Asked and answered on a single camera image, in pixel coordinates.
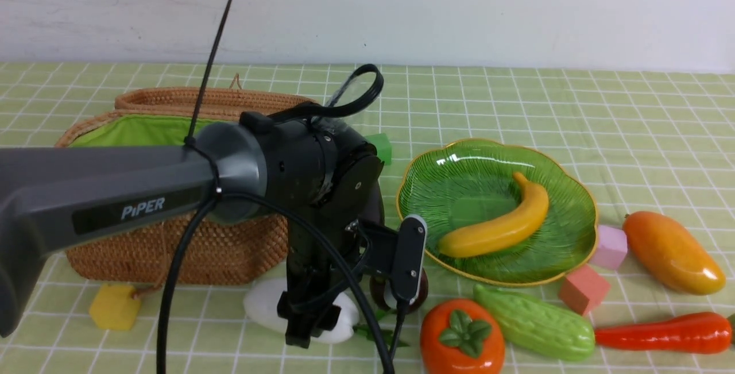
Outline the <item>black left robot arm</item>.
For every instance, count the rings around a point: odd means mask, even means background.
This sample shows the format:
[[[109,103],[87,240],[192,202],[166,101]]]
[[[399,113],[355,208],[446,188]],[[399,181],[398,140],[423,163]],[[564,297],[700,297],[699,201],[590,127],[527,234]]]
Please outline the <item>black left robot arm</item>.
[[[278,213],[289,223],[286,342],[307,348],[332,330],[382,162],[340,120],[299,113],[271,123],[216,122],[191,145],[2,150],[2,336],[18,327],[48,256],[180,214],[233,225]]]

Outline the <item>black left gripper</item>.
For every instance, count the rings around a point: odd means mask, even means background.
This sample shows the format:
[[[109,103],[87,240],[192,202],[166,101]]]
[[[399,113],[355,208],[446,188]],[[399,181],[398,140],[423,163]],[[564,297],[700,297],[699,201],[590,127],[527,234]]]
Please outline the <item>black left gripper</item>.
[[[359,230],[369,213],[289,213],[287,286],[278,300],[277,313],[287,324],[285,342],[308,349],[321,329],[335,329],[347,307],[336,305],[344,290],[352,290],[359,316],[371,316],[360,288],[370,243]]]

